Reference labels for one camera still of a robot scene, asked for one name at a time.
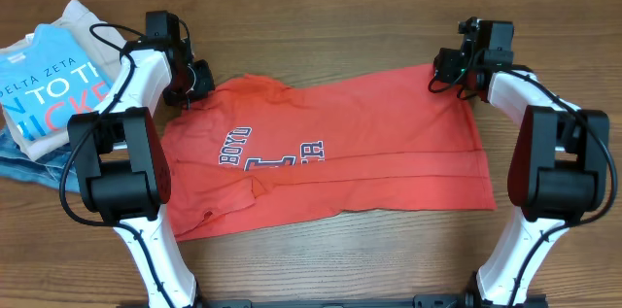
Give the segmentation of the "red printed t-shirt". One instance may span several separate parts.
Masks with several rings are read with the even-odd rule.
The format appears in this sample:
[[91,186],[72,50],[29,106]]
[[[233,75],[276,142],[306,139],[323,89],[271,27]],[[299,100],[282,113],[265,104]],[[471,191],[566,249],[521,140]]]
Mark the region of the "red printed t-shirt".
[[469,105],[430,65],[294,88],[245,75],[170,121],[168,217],[179,240],[383,210],[492,210]]

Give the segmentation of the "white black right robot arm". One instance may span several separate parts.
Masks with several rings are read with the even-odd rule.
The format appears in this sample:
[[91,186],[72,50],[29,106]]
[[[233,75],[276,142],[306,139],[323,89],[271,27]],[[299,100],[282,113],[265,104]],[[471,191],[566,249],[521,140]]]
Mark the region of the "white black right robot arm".
[[432,81],[458,98],[479,97],[519,126],[507,174],[510,221],[487,261],[462,293],[417,294],[416,307],[542,308],[528,293],[555,242],[573,227],[603,217],[616,198],[616,165],[608,147],[609,119],[545,87],[514,61],[510,21],[471,17],[460,22],[457,50],[442,48]]

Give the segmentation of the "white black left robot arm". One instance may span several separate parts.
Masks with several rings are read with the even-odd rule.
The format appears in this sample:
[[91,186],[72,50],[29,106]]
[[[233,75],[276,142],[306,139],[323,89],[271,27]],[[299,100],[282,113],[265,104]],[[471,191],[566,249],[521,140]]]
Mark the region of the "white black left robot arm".
[[102,109],[76,114],[67,132],[66,163],[77,173],[91,221],[110,227],[125,244],[145,284],[149,307],[203,307],[199,284],[186,266],[167,218],[171,176],[153,119],[159,101],[188,109],[215,88],[209,65],[193,56],[188,26],[167,11],[146,14],[146,30],[117,48],[121,71]]

